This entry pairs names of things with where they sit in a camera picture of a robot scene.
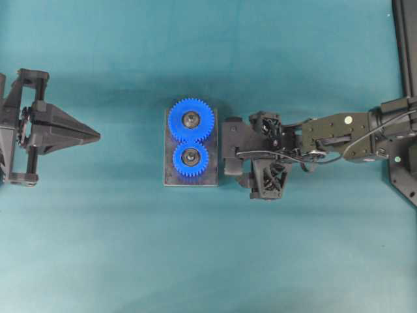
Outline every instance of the black plastic part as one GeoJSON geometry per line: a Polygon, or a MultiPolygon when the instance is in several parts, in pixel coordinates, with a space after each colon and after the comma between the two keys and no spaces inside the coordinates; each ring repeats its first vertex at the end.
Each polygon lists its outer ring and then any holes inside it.
{"type": "Polygon", "coordinates": [[[393,0],[392,4],[404,95],[414,97],[417,92],[417,1],[393,0]]]}
{"type": "MultiPolygon", "coordinates": [[[[404,96],[417,93],[417,1],[393,0],[395,29],[404,96]]],[[[416,138],[388,143],[390,181],[400,193],[417,206],[416,138]]]]}

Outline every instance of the black metal base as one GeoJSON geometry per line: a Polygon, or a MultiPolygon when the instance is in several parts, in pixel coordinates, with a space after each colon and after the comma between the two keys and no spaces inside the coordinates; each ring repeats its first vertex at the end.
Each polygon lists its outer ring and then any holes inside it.
{"type": "Polygon", "coordinates": [[[417,206],[417,177],[411,175],[409,147],[417,138],[405,138],[388,144],[390,182],[417,206]]]}

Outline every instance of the table surface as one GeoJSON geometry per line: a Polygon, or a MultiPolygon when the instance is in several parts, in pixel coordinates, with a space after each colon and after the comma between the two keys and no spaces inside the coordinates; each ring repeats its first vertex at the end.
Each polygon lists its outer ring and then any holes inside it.
{"type": "Polygon", "coordinates": [[[8,85],[50,72],[46,100],[102,135],[1,186],[2,313],[417,311],[416,211],[386,165],[297,168],[271,202],[162,181],[175,99],[292,123],[400,97],[390,0],[0,5],[8,85]]]}

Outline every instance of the screw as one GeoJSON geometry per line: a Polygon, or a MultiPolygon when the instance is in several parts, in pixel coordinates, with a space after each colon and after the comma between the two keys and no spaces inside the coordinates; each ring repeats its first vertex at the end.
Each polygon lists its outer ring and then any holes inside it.
{"type": "Polygon", "coordinates": [[[346,125],[352,124],[352,122],[353,122],[353,117],[351,117],[350,115],[345,117],[345,124],[346,125]]]}
{"type": "Polygon", "coordinates": [[[189,148],[183,152],[181,159],[185,165],[195,166],[200,162],[200,154],[197,150],[189,148]]]}
{"type": "Polygon", "coordinates": [[[187,128],[195,128],[199,123],[200,116],[193,111],[189,111],[182,116],[182,124],[187,128]]]}

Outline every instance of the robotic arm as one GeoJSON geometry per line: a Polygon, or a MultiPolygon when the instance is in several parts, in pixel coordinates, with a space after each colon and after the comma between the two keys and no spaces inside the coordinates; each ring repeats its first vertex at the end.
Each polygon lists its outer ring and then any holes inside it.
{"type": "Polygon", "coordinates": [[[250,188],[250,198],[280,199],[294,163],[312,172],[341,158],[390,160],[394,163],[391,176],[399,176],[392,178],[393,183],[403,181],[394,167],[417,179],[417,98],[390,101],[366,113],[339,113],[293,125],[283,125],[278,114],[266,112],[251,115],[249,121],[247,125],[239,117],[230,117],[223,123],[222,153],[225,174],[250,188]],[[339,156],[323,160],[330,152],[339,156]],[[243,173],[245,160],[252,163],[250,173],[243,173]]]}

